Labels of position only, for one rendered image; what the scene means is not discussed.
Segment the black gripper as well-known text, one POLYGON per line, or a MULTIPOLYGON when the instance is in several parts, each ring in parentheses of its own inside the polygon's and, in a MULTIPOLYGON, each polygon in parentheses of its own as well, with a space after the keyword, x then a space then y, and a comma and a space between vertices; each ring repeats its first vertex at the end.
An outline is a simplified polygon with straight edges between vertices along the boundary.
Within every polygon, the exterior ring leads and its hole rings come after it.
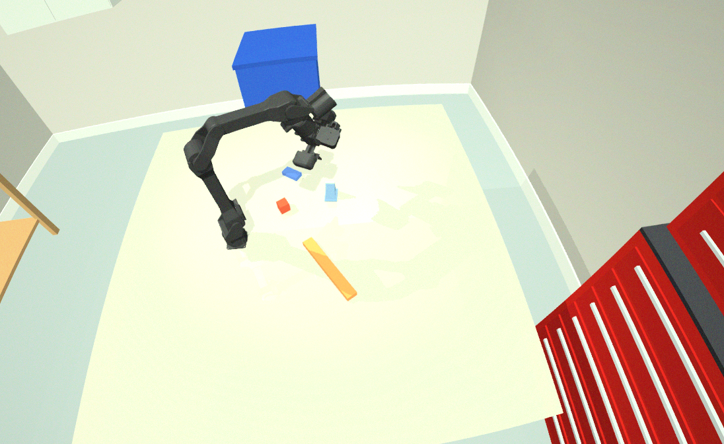
POLYGON ((296 167, 307 168, 308 170, 312 170, 312 168, 314 167, 314 164, 316 164, 316 161, 322 160, 320 157, 320 154, 314 153, 314 150, 316 150, 316 144, 313 143, 312 137, 314 134, 317 133, 317 131, 318 131, 317 126, 319 123, 321 123, 321 125, 325 125, 325 126, 330 125, 330 122, 334 121, 335 117, 336 117, 336 114, 335 114, 334 110, 327 112, 320 119, 318 119, 318 116, 316 116, 316 117, 313 116, 312 119, 314 120, 314 127, 313 127, 312 131, 310 131, 310 133, 308 133, 306 135, 298 135, 297 133, 295 133, 295 135, 301 136, 302 142, 304 141, 307 144, 306 149, 302 150, 302 151, 297 151, 297 153, 293 159, 293 164, 296 167))

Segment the orange-red cube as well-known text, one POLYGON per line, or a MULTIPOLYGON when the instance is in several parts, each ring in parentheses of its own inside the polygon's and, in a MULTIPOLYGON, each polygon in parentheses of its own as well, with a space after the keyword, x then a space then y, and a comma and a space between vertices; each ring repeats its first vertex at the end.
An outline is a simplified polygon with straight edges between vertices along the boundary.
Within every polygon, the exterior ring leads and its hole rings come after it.
POLYGON ((278 200, 276 202, 277 207, 281 213, 285 213, 290 211, 291 207, 289 206, 289 202, 285 198, 282 198, 281 200, 278 200))

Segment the light blue flat bar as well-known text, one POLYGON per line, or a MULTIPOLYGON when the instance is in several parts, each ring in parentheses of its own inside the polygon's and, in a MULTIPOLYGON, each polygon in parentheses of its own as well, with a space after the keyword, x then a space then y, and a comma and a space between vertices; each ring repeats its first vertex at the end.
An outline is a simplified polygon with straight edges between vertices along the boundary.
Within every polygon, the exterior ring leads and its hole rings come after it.
POLYGON ((302 172, 294 170, 291 167, 286 167, 282 171, 282 176, 286 176, 286 178, 291 178, 291 179, 295 180, 295 182, 297 182, 298 179, 301 178, 302 172))

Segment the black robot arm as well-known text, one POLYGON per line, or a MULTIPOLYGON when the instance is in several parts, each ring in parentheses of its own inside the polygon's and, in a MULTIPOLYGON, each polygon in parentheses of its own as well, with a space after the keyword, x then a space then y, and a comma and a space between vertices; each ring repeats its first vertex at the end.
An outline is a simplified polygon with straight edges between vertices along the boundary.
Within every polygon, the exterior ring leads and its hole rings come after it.
MULTIPOLYGON (((221 216, 217 223, 221 228, 221 236, 225 239, 227 250, 246 247, 248 241, 245 226, 246 217, 236 200, 229 200, 214 171, 211 160, 217 150, 217 144, 221 136, 228 133, 235 133, 238 130, 250 126, 260 125, 264 122, 281 122, 280 126, 288 133, 294 129, 298 135, 306 135, 314 127, 314 117, 320 119, 327 112, 331 111, 337 103, 331 96, 320 87, 316 92, 305 99, 302 95, 292 94, 289 91, 278 91, 259 104, 246 106, 243 109, 211 116, 204 125, 197 129, 191 140, 184 146, 184 154, 190 170, 201 178, 206 188, 209 189, 217 207, 221 210, 221 216)), ((330 125, 317 126, 318 131, 313 135, 313 143, 335 149, 340 140, 340 124, 331 121, 330 125)))

